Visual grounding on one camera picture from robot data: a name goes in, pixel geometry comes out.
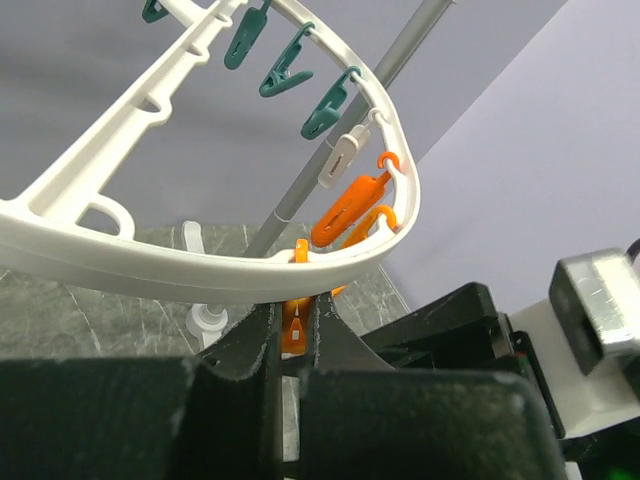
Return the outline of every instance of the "metal pole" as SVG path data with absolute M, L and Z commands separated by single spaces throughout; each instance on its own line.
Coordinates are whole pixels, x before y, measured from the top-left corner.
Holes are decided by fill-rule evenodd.
M 373 71 L 385 88 L 391 85 L 391 82 L 393 82 L 434 25 L 438 23 L 440 17 L 449 8 L 449 5 L 454 2 L 455 0 L 423 0 Z M 260 258 L 266 255 L 293 216 L 313 192 L 318 183 L 318 175 L 331 154 L 330 145 L 335 145 L 342 134 L 349 132 L 355 125 L 360 123 L 367 114 L 368 109 L 369 105 L 362 95 L 354 98 L 338 123 L 327 135 L 327 138 L 320 143 L 318 149 L 311 156 L 311 159 L 291 187 L 289 187 L 280 203 L 278 203 L 258 233 L 253 237 L 244 252 L 245 257 Z

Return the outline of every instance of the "curved plastic frame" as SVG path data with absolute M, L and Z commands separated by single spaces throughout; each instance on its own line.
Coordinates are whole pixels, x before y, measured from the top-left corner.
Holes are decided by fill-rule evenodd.
M 416 167 L 397 112 L 373 72 L 319 18 L 296 0 L 273 0 L 272 9 L 300 27 L 341 68 L 356 66 L 353 79 L 372 108 L 385 147 L 400 157 L 388 163 L 395 184 L 393 210 L 399 228 L 384 217 L 363 242 L 332 253 L 310 253 L 309 263 L 290 263 L 294 250 L 270 258 L 202 255 L 137 242 L 127 210 L 100 192 L 151 127 L 172 113 L 171 96 L 189 72 L 208 62 L 208 47 L 247 0 L 218 0 L 201 8 L 191 0 L 162 0 L 187 27 L 180 38 L 14 200 L 0 200 L 0 264 L 59 282 L 138 297 L 189 303 L 264 303 L 307 297 L 347 284 L 372 269 L 409 232 L 420 205 Z M 89 208 L 110 215 L 118 236 L 77 225 Z

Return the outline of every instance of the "gray wall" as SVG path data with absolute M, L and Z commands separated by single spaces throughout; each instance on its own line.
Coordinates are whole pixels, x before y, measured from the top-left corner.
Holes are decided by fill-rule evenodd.
M 170 43 L 172 18 L 146 25 L 143 0 L 21 0 L 0 15 L 0 197 L 18 194 Z M 419 0 L 307 0 L 375 66 Z M 416 158 L 468 108 L 564 0 L 459 0 L 392 89 Z M 302 122 L 338 69 L 312 44 L 296 68 L 316 77 L 274 99 L 257 93 L 293 27 L 275 13 L 235 72 L 221 62 L 232 32 L 174 98 L 169 124 L 147 134 L 106 193 L 142 226 L 261 223 L 315 150 Z M 343 179 L 375 170 L 373 142 Z M 296 218 L 318 219 L 338 191 L 318 189 Z
M 419 224 L 385 263 L 410 307 L 477 280 L 512 312 L 563 256 L 640 237 L 639 18 L 568 2 L 421 161 Z

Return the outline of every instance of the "marble surface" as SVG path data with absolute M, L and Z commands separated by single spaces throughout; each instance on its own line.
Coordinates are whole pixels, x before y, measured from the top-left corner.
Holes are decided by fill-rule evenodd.
M 207 253 L 240 255 L 257 226 L 203 229 Z M 272 251 L 291 248 L 309 227 L 290 225 Z M 146 243 L 182 248 L 180 228 L 148 229 Z M 406 313 L 381 269 L 353 282 L 336 299 L 344 321 L 366 333 Z M 230 323 L 250 305 L 229 305 Z M 190 305 L 139 299 L 62 285 L 0 269 L 0 358 L 69 358 L 131 355 L 185 355 L 198 344 L 184 325 Z M 297 456 L 297 380 L 283 379 L 285 458 Z

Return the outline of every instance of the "orange clothespin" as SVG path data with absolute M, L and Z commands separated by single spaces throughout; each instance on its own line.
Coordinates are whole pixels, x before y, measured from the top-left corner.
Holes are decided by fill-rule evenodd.
M 367 216 L 364 217 L 364 219 L 358 224 L 358 226 L 353 229 L 351 234 L 340 246 L 340 249 L 349 248 L 352 245 L 355 245 L 356 243 L 360 243 L 366 238 L 368 238 L 369 230 L 371 230 L 371 227 L 373 227 L 373 224 L 376 223 L 380 215 L 384 215 L 385 217 L 387 217 L 387 225 L 391 230 L 396 228 L 397 220 L 396 220 L 396 214 L 394 213 L 393 209 L 387 205 L 378 205 L 377 207 L 374 207 L 373 209 L 371 209 L 371 211 L 367 214 Z M 347 288 L 346 285 L 343 285 L 338 288 L 334 288 L 331 291 L 331 294 L 334 297 L 337 295 L 340 295 L 345 288 Z
M 309 261 L 309 242 L 298 239 L 295 248 L 296 263 Z M 311 297 L 288 300 L 282 303 L 282 353 L 302 355 L 307 349 L 306 329 L 311 311 Z
M 385 168 L 390 160 L 400 169 L 400 160 L 393 152 L 384 152 L 378 158 L 378 168 Z M 311 230 L 311 242 L 317 247 L 326 247 L 353 225 L 385 194 L 385 185 L 391 174 L 385 171 L 378 178 L 362 175 L 338 198 L 324 217 Z

